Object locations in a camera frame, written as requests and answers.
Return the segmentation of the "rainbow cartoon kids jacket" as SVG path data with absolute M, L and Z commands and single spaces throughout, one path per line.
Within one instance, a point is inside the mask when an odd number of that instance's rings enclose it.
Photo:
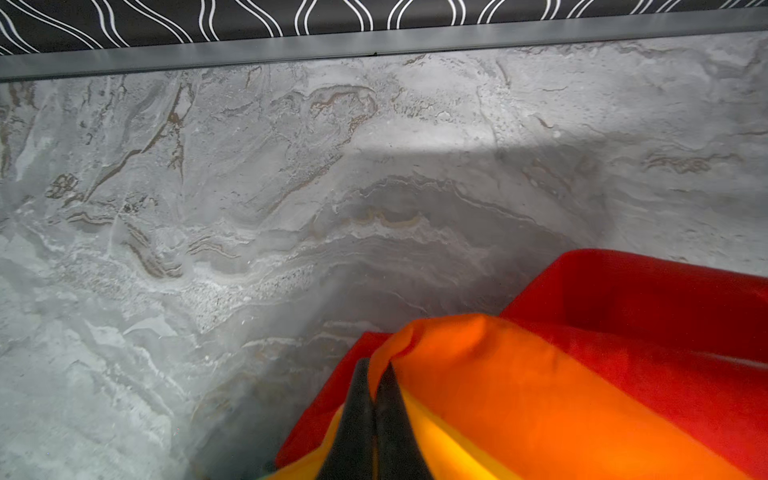
M 610 250 L 561 255 L 499 315 L 367 332 L 276 458 L 317 479 L 356 364 L 394 369 L 432 479 L 763 479 L 767 282 Z

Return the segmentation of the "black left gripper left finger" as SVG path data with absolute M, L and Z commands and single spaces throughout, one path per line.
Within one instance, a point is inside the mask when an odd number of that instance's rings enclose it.
M 368 390 L 368 359 L 355 366 L 331 448 L 316 476 L 321 479 L 371 480 L 374 474 L 375 417 Z

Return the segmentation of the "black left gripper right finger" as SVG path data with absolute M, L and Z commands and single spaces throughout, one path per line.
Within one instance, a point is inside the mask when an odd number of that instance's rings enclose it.
M 394 369 L 388 365 L 375 399 L 379 479 L 432 479 L 416 441 Z

